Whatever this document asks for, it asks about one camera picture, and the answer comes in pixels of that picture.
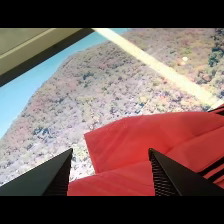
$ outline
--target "sky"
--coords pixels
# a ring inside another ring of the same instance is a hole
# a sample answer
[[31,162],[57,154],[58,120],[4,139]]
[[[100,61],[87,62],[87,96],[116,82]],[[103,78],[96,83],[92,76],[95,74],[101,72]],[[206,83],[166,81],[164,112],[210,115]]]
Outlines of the sky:
[[[129,28],[112,28],[118,34]],[[25,72],[21,76],[0,87],[0,139],[11,126],[13,120],[22,112],[30,97],[48,80],[70,55],[105,42],[100,34],[94,32],[48,60]]]

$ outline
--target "white strip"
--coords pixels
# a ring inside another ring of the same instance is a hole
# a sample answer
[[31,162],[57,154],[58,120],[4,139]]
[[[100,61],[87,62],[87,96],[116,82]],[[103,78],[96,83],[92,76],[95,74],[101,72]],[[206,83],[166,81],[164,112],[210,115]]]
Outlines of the white strip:
[[114,31],[108,28],[92,28],[92,29],[100,33],[102,36],[106,37],[113,43],[117,44],[121,49],[128,52],[141,62],[145,63],[156,72],[160,73],[166,79],[172,81],[180,89],[195,96],[202,103],[208,104],[213,109],[224,103],[223,100],[218,99],[212,93],[203,89],[196,83],[190,81],[185,76],[177,73],[173,68],[170,68],[169,66],[163,64],[154,57],[150,56],[148,53],[144,52],[136,45],[132,44],[119,34],[115,33]]

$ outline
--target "dark border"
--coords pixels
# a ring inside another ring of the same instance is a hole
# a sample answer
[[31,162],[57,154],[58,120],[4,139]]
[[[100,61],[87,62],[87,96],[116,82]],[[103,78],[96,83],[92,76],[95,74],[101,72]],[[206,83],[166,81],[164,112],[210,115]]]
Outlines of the dark border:
[[81,29],[78,32],[65,38],[64,40],[58,42],[57,44],[47,48],[41,53],[28,59],[22,64],[0,75],[0,87],[7,84],[8,82],[12,81],[13,79],[17,78],[18,76],[22,75],[23,73],[27,72],[28,70],[32,69],[33,67],[37,66],[38,64],[42,63],[43,61],[54,56],[55,54],[59,53],[60,51],[78,42],[79,40],[81,40],[82,38],[88,36],[89,34],[93,32],[94,31],[90,28]]

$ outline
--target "red cloth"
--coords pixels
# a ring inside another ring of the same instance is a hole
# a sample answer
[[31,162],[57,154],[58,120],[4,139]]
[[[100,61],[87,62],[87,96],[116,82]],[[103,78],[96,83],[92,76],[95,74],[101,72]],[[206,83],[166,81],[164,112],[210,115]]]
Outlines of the red cloth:
[[[128,117],[85,135],[96,175],[69,184],[68,195],[154,195],[148,149],[199,172],[224,156],[224,117],[180,112]],[[217,185],[224,187],[223,178]]]

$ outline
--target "red fabric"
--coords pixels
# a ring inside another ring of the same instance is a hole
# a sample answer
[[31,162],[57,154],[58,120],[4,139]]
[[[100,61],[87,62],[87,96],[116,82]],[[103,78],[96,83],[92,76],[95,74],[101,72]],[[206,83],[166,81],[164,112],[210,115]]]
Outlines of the red fabric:
[[[85,135],[96,175],[68,195],[154,195],[148,149],[198,172],[224,155],[224,117],[180,112],[124,118]],[[217,183],[223,187],[222,180]]]

